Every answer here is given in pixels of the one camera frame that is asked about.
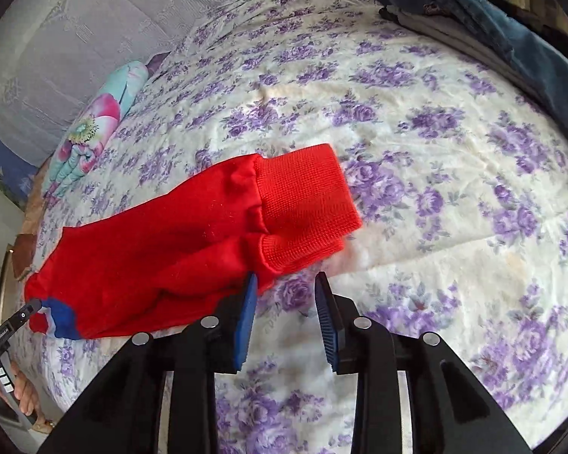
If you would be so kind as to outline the person's left hand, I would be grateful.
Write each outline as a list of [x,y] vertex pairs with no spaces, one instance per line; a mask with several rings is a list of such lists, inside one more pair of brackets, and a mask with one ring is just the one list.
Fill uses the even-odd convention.
[[15,376],[14,395],[17,399],[20,411],[25,416],[36,413],[37,419],[43,418],[44,415],[36,387],[15,362],[11,363],[11,370]]

